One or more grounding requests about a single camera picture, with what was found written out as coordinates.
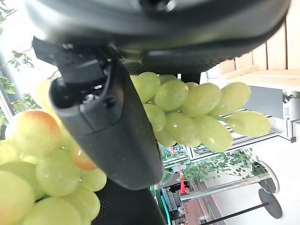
wooden wall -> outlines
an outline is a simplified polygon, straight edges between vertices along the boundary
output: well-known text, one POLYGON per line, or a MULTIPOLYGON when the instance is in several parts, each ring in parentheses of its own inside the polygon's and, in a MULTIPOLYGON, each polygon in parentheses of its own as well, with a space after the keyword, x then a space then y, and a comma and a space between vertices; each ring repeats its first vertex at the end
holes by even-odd
POLYGON ((300 91, 300 0, 293 0, 285 23, 266 43, 219 65, 229 82, 300 91))

metal pole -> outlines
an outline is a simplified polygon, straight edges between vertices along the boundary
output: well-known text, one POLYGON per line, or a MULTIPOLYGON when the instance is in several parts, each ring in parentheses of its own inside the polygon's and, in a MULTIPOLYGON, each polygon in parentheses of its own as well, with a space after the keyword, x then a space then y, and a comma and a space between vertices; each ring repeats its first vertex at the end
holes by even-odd
POLYGON ((219 218, 219 219, 215 219, 215 220, 209 221, 209 222, 204 223, 204 224, 202 224, 202 225, 210 225, 210 224, 214 224, 214 223, 217 223, 217 222, 220 222, 220 221, 223 221, 223 220, 226 220, 226 219, 229 219, 229 218, 238 216, 238 215, 240 215, 240 214, 243 214, 243 213, 246 213, 246 212, 250 212, 250 211, 253 211, 253 210, 256 210, 256 209, 265 207, 265 206, 267 206, 267 205, 269 205, 269 204, 270 204, 270 203, 266 202, 266 203, 264 203, 264 204, 254 206, 254 207, 252 207, 252 208, 249 208, 249 209, 246 209, 246 210, 243 210, 243 211, 240 211, 240 212, 236 212, 236 213, 233 213, 233 214, 231 214, 231 215, 228 215, 228 216, 225 216, 225 217, 221 217, 221 218, 219 218))
POLYGON ((250 185, 250 184, 255 184, 255 183, 258 183, 258 182, 260 182, 262 180, 265 180, 265 179, 268 179, 268 178, 270 178, 270 174, 267 172, 267 173, 263 173, 261 175, 246 178, 246 179, 243 179, 243 180, 237 180, 237 181, 233 181, 233 182, 230 182, 230 183, 210 187, 210 188, 208 188, 206 190, 203 190, 203 191, 190 192, 188 194, 181 195, 180 199, 184 203, 184 202, 188 202, 189 200, 192 200, 192 199, 195 199, 195 198, 201 198, 203 196, 213 195, 213 194, 216 194, 216 193, 219 193, 219 192, 228 191, 228 190, 232 190, 232 189, 235 189, 235 188, 240 188, 240 187, 250 185))

grape bunch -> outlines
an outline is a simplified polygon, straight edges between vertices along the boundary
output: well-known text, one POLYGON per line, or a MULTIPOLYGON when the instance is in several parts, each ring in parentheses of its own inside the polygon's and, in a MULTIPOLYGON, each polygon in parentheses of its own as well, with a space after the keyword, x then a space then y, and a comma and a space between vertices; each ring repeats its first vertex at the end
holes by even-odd
POLYGON ((90 225, 100 212, 106 174, 51 111, 48 88, 35 96, 44 110, 17 114, 0 141, 0 225, 90 225))
POLYGON ((130 78, 155 137, 163 146, 178 143, 197 147, 202 143, 211 151, 223 152, 233 138, 218 120, 245 136, 261 136, 270 131, 270 121, 263 114, 236 112, 250 97, 250 88, 242 82, 220 89, 212 83, 184 83, 173 75, 153 72, 130 78))

round base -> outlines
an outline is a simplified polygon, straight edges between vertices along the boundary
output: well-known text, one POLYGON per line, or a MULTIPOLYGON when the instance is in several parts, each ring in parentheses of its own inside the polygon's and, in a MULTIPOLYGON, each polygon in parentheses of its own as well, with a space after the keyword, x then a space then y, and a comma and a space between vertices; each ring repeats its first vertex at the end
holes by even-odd
POLYGON ((265 209, 268 213, 273 216, 275 219, 279 219, 282 217, 282 210, 280 207, 279 202, 275 198, 274 195, 269 194, 264 189, 259 189, 258 191, 259 198, 261 199, 262 203, 269 203, 269 205, 265 206, 265 209))
POLYGON ((262 161, 254 162, 252 164, 253 175, 257 176, 263 173, 269 173, 270 178, 258 182, 260 186, 268 193, 274 194, 279 191, 279 182, 276 175, 271 168, 262 161))

yellow-green grape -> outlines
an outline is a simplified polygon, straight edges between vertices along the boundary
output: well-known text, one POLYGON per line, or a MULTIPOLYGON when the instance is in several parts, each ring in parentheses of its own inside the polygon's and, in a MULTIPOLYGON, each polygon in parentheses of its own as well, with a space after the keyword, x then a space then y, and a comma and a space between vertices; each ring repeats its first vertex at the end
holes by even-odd
POLYGON ((215 108, 220 100, 221 89, 213 83, 204 83, 189 91, 180 111, 189 117, 205 115, 215 108))
POLYGON ((46 194, 64 196, 76 190, 81 171, 67 150, 57 150, 37 162, 36 176, 46 194))
POLYGON ((172 74, 160 75, 160 76, 159 76, 159 80, 160 80, 160 85, 163 85, 163 84, 166 83, 167 81, 177 80, 177 77, 175 77, 175 76, 172 75, 172 74))
POLYGON ((0 171, 0 224, 20 221, 33 205, 30 184, 10 172, 0 171))
POLYGON ((41 199, 45 192, 39 185, 36 178, 36 166, 28 162, 10 162, 0 166, 0 171, 7 171, 26 180, 30 185, 35 195, 35 200, 41 199))
POLYGON ((144 104, 144 109, 154 131, 165 127, 165 113, 154 104, 144 104))
POLYGON ((219 104, 209 113, 211 116, 227 115, 240 109, 250 97, 250 88, 242 82, 234 82, 222 89, 219 104))
POLYGON ((255 111, 236 112, 226 122, 234 132, 251 137, 266 135, 271 129, 268 118, 255 111))
POLYGON ((165 129, 179 144, 189 147, 201 144, 193 120, 180 112, 171 112, 167 115, 165 129))
POLYGON ((72 204, 78 210, 81 218, 81 225, 90 225, 91 223, 90 213, 89 210, 84 205, 82 205, 78 201, 75 201, 73 198, 69 198, 68 195, 61 197, 61 199, 72 204))
POLYGON ((42 110, 26 110, 14 116, 7 136, 20 154, 41 157, 51 153, 60 142, 55 119, 42 110))
POLYGON ((165 130, 162 129, 160 131, 154 132, 157 142, 166 147, 171 147, 176 144, 176 141, 172 136, 165 130))
POLYGON ((82 225, 78 210, 67 201, 50 197, 35 204, 22 225, 82 225))
POLYGON ((83 205, 88 209, 91 220, 95 219, 100 212, 100 201, 97 195, 82 184, 75 192, 64 196, 63 199, 83 205))
POLYGON ((154 102, 163 111, 168 112, 179 108, 187 97, 187 85, 180 80, 171 80, 159 87, 154 102))
POLYGON ((195 117, 200 141, 215 152, 226 151, 232 144, 233 138, 229 131, 216 119, 202 115, 195 117))
POLYGON ((194 87, 198 87, 199 86, 195 82, 187 82, 186 85, 187 85, 189 91, 191 91, 194 87))
POLYGON ((83 171, 81 179, 82 184, 92 191, 100 191, 104 188, 107 181, 106 174, 100 168, 83 171))
POLYGON ((18 154, 11 141, 0 141, 0 165, 17 160, 18 154))
POLYGON ((159 77, 153 72, 144 72, 137 77, 131 75, 130 78, 142 103, 149 101, 160 86, 159 77))

